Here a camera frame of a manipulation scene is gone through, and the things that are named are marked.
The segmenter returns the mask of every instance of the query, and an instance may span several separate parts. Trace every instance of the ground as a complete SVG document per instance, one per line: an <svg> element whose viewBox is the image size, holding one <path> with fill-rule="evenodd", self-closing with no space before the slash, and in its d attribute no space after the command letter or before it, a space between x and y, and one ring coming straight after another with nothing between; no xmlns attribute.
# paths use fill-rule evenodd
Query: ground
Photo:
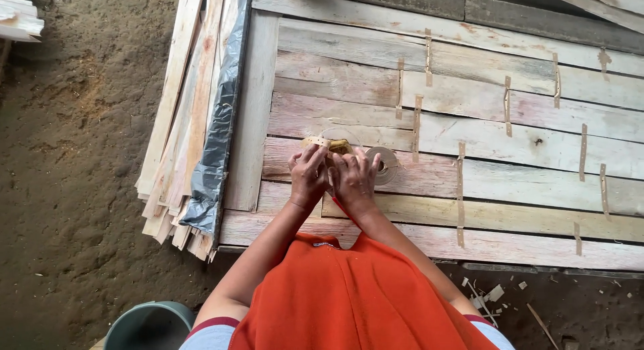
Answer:
<svg viewBox="0 0 644 350"><path fill-rule="evenodd" d="M197 308L236 257L205 265L141 234L134 183L178 0L34 1L43 42L14 44L0 86L0 337L5 349L86 350L133 305ZM517 349L550 346L527 302L559 343L644 347L642 280L443 268L459 286L505 288L497 320Z"/></svg>

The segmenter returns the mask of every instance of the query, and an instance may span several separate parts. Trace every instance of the person's right hand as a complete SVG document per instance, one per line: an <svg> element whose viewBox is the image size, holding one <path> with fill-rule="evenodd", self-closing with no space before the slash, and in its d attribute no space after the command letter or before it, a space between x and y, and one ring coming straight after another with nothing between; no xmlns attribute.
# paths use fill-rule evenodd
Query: person's right hand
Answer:
<svg viewBox="0 0 644 350"><path fill-rule="evenodd" d="M335 167L329 168L335 197L353 219L373 210L378 210L374 202L375 174L380 164L380 154L369 163L365 152L357 148L357 155L333 154Z"/></svg>

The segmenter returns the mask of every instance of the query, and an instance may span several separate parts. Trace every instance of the orange top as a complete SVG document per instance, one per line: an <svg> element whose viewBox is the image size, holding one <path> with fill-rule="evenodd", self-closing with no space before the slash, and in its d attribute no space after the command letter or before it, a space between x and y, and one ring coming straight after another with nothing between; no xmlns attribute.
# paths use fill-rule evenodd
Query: orange top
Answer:
<svg viewBox="0 0 644 350"><path fill-rule="evenodd" d="M360 234L298 234L253 295L229 349L497 349L416 265Z"/></svg>

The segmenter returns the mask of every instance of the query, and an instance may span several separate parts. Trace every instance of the hand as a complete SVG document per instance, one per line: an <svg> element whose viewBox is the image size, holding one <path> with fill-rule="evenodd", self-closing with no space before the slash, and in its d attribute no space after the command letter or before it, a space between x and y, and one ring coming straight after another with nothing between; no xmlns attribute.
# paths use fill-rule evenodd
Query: hand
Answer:
<svg viewBox="0 0 644 350"><path fill-rule="evenodd" d="M362 149L357 148L356 153L333 154L335 167L329 168L329 172L335 197L347 214L358 220L362 215L378 210L374 202L374 182L380 154L376 154L373 163L369 163Z"/></svg>
<svg viewBox="0 0 644 350"><path fill-rule="evenodd" d="M289 201L309 213L329 188L324 160L327 153L327 148L310 144L304 152L294 154L288 160L292 181Z"/></svg>

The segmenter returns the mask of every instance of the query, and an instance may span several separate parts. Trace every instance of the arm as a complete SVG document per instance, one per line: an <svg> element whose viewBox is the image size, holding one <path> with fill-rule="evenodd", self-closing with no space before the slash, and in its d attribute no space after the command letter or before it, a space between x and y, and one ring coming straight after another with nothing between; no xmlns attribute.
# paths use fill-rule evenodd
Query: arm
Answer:
<svg viewBox="0 0 644 350"><path fill-rule="evenodd" d="M334 154L335 167L330 169L335 196L347 213L369 238L394 248L412 261L456 310L462 314L480 316L476 307L454 283L375 205L374 179L380 155L369 163L362 150L356 149L356 152L357 156Z"/></svg>
<svg viewBox="0 0 644 350"><path fill-rule="evenodd" d="M328 188L325 147L311 145L288 160L291 196L235 264L202 306L194 326L210 318L228 316L241 320L251 306L253 292L266 274L277 266L302 223Z"/></svg>

